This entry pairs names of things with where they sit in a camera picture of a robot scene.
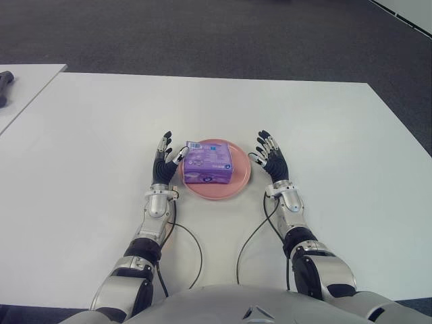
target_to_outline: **white table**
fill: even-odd
[[[176,149],[226,138],[248,152],[262,129],[288,160],[314,234],[351,266],[359,290],[432,296],[432,160],[367,84],[62,73],[0,138],[0,304],[89,306],[142,221],[166,130]],[[215,202],[174,177],[178,221],[203,248],[199,286],[235,282],[269,182],[254,165],[243,192]],[[197,269],[179,228],[161,260],[169,291],[186,289]],[[240,271],[244,284],[285,287],[268,225]]]
[[[0,135],[38,93],[59,73],[65,64],[0,65],[0,72],[10,71],[13,83],[6,89],[6,106],[0,108]]]

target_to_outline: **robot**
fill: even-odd
[[[146,193],[144,221],[96,293],[90,310],[63,324],[105,323],[432,323],[432,318],[373,292],[358,292],[349,266],[311,232],[304,220],[304,203],[291,183],[288,166],[276,140],[266,131],[261,147],[249,153],[271,177],[266,195],[275,201],[283,251],[292,263],[298,292],[238,285],[194,288],[154,305],[153,273],[166,242],[165,226],[176,212],[178,192],[169,187],[188,147],[168,161],[171,132],[156,152],[153,184]]]

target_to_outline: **metal joint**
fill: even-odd
[[[117,271],[118,269],[135,269],[139,271],[143,271],[146,269],[153,272],[153,265],[144,258],[130,255],[130,256],[123,256],[122,258],[120,258],[115,264],[111,274]]]
[[[293,213],[299,212],[303,207],[301,199],[297,193],[297,188],[288,180],[280,180],[267,186],[265,192],[267,193],[267,196],[270,196],[273,199],[283,196],[285,205]]]
[[[173,187],[173,190],[168,190],[166,184],[153,184],[150,191],[144,194],[144,197],[148,200],[144,212],[147,212],[153,218],[164,216],[167,212],[167,202],[178,199],[176,189],[176,187]]]
[[[326,245],[321,243],[320,241],[308,240],[303,241],[292,249],[290,259],[293,260],[294,255],[303,248],[304,251],[325,251],[331,252]]]

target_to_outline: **purple box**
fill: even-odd
[[[227,143],[200,144],[187,142],[189,154],[184,159],[184,181],[187,184],[228,184],[233,166]]]

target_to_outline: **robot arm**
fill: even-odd
[[[172,216],[171,202],[178,198],[178,193],[169,189],[169,182],[179,162],[188,154],[188,148],[184,147],[172,161],[167,162],[172,151],[167,149],[170,142],[171,132],[168,132],[157,147],[153,184],[145,194],[144,221],[124,256],[102,283],[90,307],[91,311],[102,313],[112,321],[121,323],[133,317],[149,307],[153,299],[153,271],[161,258],[165,225]]]
[[[377,323],[430,323],[431,318],[372,292],[357,292],[349,266],[318,241],[304,220],[304,204],[289,181],[288,167],[275,139],[266,131],[262,145],[249,153],[273,180],[267,196],[279,199],[277,230],[291,259],[297,291]]]

